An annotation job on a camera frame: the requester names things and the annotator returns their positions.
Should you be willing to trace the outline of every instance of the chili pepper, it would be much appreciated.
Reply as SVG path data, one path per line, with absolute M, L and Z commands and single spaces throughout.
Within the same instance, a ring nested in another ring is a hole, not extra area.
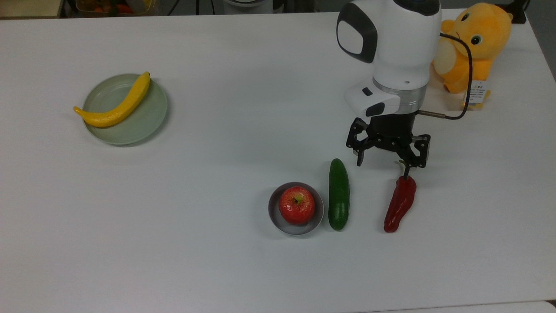
M 384 219 L 385 232 L 393 233 L 398 230 L 401 218 L 403 218 L 413 204 L 416 190 L 417 184 L 415 184 L 413 178 L 409 176 L 406 178 L 400 176 L 400 178 L 398 178 L 396 181 L 396 189 L 394 189 L 394 194 L 392 195 L 392 200 L 390 201 L 390 206 L 388 206 L 388 212 Z

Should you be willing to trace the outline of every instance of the banana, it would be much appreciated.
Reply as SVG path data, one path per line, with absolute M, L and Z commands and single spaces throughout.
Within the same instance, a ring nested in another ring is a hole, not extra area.
M 128 115 L 131 114 L 131 112 L 133 112 L 133 110 L 139 105 L 141 100 L 143 100 L 147 94 L 150 83 L 151 74 L 149 72 L 144 72 L 139 75 L 122 103 L 108 112 L 87 112 L 76 106 L 73 107 L 73 111 L 81 115 L 87 124 L 94 127 L 109 127 L 116 125 L 128 117 Z

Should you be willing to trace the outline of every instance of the green cucumber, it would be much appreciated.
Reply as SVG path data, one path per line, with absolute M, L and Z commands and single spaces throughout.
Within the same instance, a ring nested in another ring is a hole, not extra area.
M 348 222 L 349 181 L 347 174 L 340 159 L 332 160 L 328 185 L 328 221 L 335 231 L 342 230 Z

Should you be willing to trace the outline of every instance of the red apple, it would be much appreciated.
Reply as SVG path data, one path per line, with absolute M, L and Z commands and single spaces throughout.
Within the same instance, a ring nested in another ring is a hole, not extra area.
M 305 224 L 315 214 L 315 200 L 309 190 L 295 186 L 284 191 L 278 200 L 278 209 L 286 222 Z

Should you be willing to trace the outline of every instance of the gray bowl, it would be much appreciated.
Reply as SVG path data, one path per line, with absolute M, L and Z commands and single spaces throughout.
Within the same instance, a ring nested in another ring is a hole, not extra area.
M 303 187 L 309 190 L 315 200 L 315 214 L 307 223 L 301 225 L 293 225 L 286 222 L 282 214 L 280 214 L 280 209 L 278 209 L 278 201 L 284 191 L 294 186 Z M 319 193 L 313 187 L 304 183 L 291 182 L 283 184 L 272 193 L 269 200 L 269 215 L 270 219 L 279 230 L 288 235 L 299 236 L 309 233 L 320 224 L 324 215 L 324 205 L 322 204 L 322 199 L 320 198 Z

